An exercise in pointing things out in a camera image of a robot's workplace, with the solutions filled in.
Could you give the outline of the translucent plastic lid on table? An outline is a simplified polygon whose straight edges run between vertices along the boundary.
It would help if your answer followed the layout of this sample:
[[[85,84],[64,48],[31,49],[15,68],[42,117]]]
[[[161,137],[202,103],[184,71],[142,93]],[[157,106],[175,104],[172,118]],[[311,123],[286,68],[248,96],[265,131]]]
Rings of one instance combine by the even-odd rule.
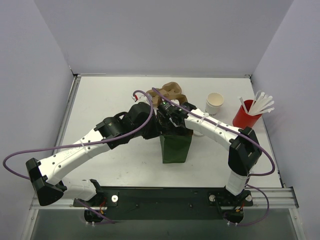
[[[198,137],[198,138],[201,138],[201,137],[204,137],[204,136],[205,136],[205,135],[202,134],[202,133],[196,133],[196,132],[193,132],[193,135],[194,135],[195,137]]]

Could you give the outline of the red cup with straws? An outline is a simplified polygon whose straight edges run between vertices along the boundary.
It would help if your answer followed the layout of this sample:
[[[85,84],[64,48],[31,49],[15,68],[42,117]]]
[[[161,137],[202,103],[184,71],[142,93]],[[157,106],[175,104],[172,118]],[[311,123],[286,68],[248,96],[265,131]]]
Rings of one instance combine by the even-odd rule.
[[[274,108],[274,98],[263,91],[258,91],[253,99],[240,100],[240,107],[232,121],[234,127],[245,129],[252,128],[263,114],[272,112]]]

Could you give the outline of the green paper bag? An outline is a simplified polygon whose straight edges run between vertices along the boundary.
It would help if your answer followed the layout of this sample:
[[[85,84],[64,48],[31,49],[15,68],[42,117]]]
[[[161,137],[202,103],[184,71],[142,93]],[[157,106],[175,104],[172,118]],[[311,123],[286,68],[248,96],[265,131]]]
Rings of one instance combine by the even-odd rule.
[[[187,103],[187,98],[183,94],[167,96],[168,100],[160,97],[156,101],[154,107],[156,107],[156,117],[157,109],[162,101],[168,101],[170,104],[177,107],[190,108]],[[160,128],[160,146],[162,154],[163,164],[183,164],[187,160],[189,149],[192,142],[192,135],[163,135]]]

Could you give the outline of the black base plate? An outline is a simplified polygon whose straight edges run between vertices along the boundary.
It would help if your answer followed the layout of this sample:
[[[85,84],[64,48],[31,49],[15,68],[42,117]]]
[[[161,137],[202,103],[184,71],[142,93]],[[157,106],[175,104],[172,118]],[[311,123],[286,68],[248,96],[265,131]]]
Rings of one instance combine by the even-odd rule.
[[[234,196],[223,187],[102,187],[89,201],[75,200],[84,207],[88,222],[101,222],[94,209],[113,221],[128,220],[221,220],[242,221],[244,207],[253,206],[249,190]]]

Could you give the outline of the aluminium rail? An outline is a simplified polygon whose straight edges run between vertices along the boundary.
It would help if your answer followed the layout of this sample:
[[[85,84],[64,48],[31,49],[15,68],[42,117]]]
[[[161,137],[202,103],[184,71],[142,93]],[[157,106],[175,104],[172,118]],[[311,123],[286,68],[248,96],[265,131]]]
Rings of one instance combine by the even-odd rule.
[[[251,192],[253,208],[264,209],[267,207],[265,196],[254,188],[248,189]],[[270,209],[297,209],[299,208],[298,200],[295,191],[290,188],[260,188],[267,196]],[[33,198],[29,210],[75,210],[84,209],[81,206],[74,206],[74,200],[63,198],[57,202],[48,205],[40,206],[37,198]]]

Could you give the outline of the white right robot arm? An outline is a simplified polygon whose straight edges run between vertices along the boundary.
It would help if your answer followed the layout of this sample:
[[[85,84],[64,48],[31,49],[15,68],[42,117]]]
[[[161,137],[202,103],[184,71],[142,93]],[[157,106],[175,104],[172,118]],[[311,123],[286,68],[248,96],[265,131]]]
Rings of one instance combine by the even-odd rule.
[[[228,151],[230,168],[225,188],[234,196],[244,190],[252,168],[262,155],[262,151],[253,144],[259,142],[253,129],[229,126],[188,102],[175,106],[163,100],[156,114],[164,131],[195,131],[223,146]]]

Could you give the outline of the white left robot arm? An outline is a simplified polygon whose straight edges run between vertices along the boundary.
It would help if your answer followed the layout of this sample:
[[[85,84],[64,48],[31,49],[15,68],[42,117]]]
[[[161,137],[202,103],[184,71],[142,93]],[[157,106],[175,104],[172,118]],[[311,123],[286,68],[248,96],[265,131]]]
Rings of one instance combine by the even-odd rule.
[[[96,206],[105,201],[102,187],[95,179],[70,179],[67,174],[97,155],[106,153],[131,139],[157,137],[151,96],[144,93],[129,111],[105,118],[84,137],[50,157],[31,158],[26,168],[41,206],[62,198],[74,198]]]

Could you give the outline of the brown cardboard cup carrier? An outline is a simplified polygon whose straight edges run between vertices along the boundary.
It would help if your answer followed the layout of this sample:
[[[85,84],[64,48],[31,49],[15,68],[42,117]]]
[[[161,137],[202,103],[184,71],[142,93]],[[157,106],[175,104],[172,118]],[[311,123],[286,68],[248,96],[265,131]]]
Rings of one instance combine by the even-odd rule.
[[[182,89],[180,85],[177,82],[173,82],[173,81],[168,82],[164,84],[161,88],[156,88],[156,89],[165,97],[182,93]],[[159,95],[157,95],[152,89],[148,90],[146,93],[150,94],[153,102],[156,102],[160,99]]]

